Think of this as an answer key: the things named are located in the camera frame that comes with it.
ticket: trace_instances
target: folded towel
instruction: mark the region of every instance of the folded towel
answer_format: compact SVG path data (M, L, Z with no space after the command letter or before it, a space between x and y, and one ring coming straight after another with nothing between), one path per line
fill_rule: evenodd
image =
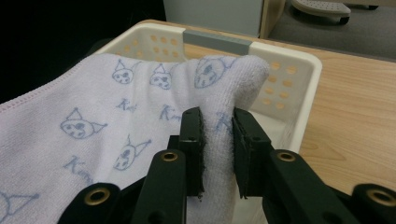
M97 182L131 185L199 106L206 133L203 198L187 223L231 223L231 116L249 109L268 77L257 56L157 63L89 56L50 83L0 105L0 223L56 223Z

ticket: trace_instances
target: black background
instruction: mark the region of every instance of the black background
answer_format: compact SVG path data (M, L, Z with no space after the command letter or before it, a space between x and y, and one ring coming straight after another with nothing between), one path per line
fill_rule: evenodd
M166 21L162 0L15 1L3 4L0 104L62 75L94 46L136 23Z

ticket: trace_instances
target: brass insert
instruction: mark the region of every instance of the brass insert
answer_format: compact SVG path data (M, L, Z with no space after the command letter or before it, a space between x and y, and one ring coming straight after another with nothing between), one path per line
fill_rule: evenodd
M106 188L93 189L85 195L84 202L87 205L97 205L105 202L110 197L110 191Z

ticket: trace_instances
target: table surface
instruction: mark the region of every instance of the table surface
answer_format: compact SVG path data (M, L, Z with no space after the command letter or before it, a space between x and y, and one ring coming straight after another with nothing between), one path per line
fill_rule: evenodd
M396 190L396 63L226 34L318 57L323 65L300 155L329 186L350 194L362 183ZM219 53L186 48L191 57Z

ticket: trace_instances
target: white basket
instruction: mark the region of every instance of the white basket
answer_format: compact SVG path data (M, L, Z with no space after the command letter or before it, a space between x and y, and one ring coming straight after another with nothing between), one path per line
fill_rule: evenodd
M184 44L231 54L257 55L267 61L271 65L270 76L249 112L271 138L274 148L299 152L322 68L321 61L311 54L155 23L138 24L95 53L114 53L146 61L184 62L189 59ZM238 202L233 223L256 223L262 219L260 212L250 209L261 207L260 203L254 199L249 203Z

